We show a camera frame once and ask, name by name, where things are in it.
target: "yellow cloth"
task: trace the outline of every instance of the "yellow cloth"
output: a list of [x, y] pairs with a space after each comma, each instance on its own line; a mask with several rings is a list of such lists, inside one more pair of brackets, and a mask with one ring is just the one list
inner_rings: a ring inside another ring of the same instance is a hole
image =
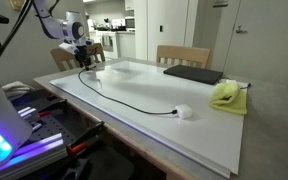
[[209, 105], [229, 113], [246, 114], [246, 93], [237, 84], [219, 83], [215, 86]]

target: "white plug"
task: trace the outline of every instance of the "white plug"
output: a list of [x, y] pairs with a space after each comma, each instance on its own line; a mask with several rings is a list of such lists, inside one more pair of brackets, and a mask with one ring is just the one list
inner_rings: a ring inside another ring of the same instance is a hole
[[177, 114], [181, 119], [191, 117], [193, 114], [192, 109], [186, 104], [177, 105], [175, 106], [175, 109], [177, 110]]

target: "yellow rag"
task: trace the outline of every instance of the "yellow rag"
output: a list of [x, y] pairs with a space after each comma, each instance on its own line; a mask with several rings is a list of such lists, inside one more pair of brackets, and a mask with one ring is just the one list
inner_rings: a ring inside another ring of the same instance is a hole
[[246, 114], [246, 93], [237, 84], [219, 83], [215, 86], [209, 105], [229, 113]]

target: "chair backrest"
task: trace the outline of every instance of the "chair backrest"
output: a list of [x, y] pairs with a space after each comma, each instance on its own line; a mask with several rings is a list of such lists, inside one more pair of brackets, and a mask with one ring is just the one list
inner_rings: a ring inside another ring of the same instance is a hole
[[209, 55], [209, 49], [159, 45], [157, 47], [156, 62], [171, 65], [181, 64], [204, 69]]
[[92, 45], [87, 46], [87, 54], [94, 58], [95, 63], [99, 63], [97, 54], [101, 56], [101, 61], [105, 62], [104, 51], [101, 43], [94, 43]]
[[[87, 55], [91, 57], [91, 60], [95, 63], [105, 62], [103, 47], [100, 43], [94, 43], [92, 45], [86, 46]], [[76, 61], [73, 54], [70, 54], [60, 48], [55, 48], [51, 50], [51, 55], [60, 71], [66, 71], [68, 69], [73, 69], [76, 67], [80, 67], [79, 63]]]

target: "laptop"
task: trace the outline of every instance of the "laptop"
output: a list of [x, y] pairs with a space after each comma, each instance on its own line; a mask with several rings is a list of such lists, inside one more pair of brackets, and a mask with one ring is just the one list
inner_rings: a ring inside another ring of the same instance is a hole
[[177, 65], [166, 69], [164, 74], [214, 85], [220, 80], [223, 72]]

